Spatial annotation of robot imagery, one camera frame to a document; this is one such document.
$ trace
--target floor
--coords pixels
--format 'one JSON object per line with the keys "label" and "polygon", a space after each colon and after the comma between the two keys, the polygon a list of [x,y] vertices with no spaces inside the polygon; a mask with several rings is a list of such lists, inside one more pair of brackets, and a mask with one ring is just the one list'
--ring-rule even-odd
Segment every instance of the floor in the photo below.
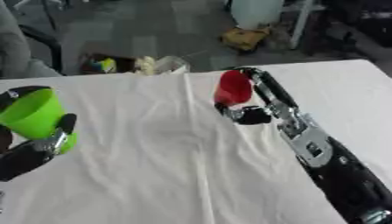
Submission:
{"label": "floor", "polygon": [[[224,46],[218,37],[235,22],[223,8],[223,0],[91,0],[72,1],[73,7],[51,10],[59,29],[53,31],[38,0],[24,6],[18,20],[56,36],[63,46],[66,74],[78,74],[84,53],[107,53],[122,57],[176,55],[191,64],[193,72],[224,67],[336,60],[325,55],[309,57],[300,51],[259,49],[239,55]],[[376,53],[382,49],[371,44]],[[45,61],[49,52],[31,43],[34,55]],[[391,50],[382,52],[380,66],[392,74]]]}

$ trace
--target chair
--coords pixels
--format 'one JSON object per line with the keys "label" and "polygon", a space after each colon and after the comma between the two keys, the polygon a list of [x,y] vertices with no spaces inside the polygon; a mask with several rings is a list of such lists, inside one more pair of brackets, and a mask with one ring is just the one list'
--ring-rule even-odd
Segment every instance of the chair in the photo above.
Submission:
{"label": "chair", "polygon": [[27,38],[34,39],[49,47],[52,55],[52,68],[61,74],[63,70],[62,50],[57,39],[27,25],[21,24],[19,28]]}
{"label": "chair", "polygon": [[360,30],[364,22],[364,13],[376,11],[385,3],[384,0],[323,0],[325,11],[319,16],[314,31],[317,33],[315,43],[309,49],[309,54],[314,54],[320,48],[327,47],[340,53],[341,58],[349,59],[351,54],[357,54],[368,60],[375,59],[362,51],[357,46],[357,40],[354,38],[352,31],[347,31],[342,38],[335,38],[327,34],[332,27],[333,20],[338,20],[342,24],[348,25],[356,30]]}
{"label": "chair", "polygon": [[[26,38],[48,46],[52,54],[52,68],[32,58]],[[3,0],[0,0],[0,77],[31,78],[61,76],[61,47],[55,38],[32,27],[18,25]]]}

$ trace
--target chair leg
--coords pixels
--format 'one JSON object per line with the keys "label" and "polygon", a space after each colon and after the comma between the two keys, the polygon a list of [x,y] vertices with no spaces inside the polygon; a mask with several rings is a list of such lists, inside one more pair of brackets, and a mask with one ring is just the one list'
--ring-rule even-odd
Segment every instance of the chair leg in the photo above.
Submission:
{"label": "chair leg", "polygon": [[42,7],[44,8],[44,12],[47,16],[47,19],[49,20],[49,23],[50,23],[52,29],[54,29],[56,31],[57,26],[56,26],[56,23],[54,22],[54,19],[52,17],[51,12],[49,11],[49,7],[47,5],[47,0],[41,0],[41,3],[42,3]]}

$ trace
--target table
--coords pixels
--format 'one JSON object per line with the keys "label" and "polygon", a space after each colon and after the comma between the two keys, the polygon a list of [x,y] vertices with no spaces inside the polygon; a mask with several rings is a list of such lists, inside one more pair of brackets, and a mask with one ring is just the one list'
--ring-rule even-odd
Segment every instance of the table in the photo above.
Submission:
{"label": "table", "polygon": [[[392,189],[389,77],[364,60],[261,68]],[[79,142],[0,185],[0,223],[344,223],[273,124],[215,111],[220,74],[2,80],[55,88]]]}

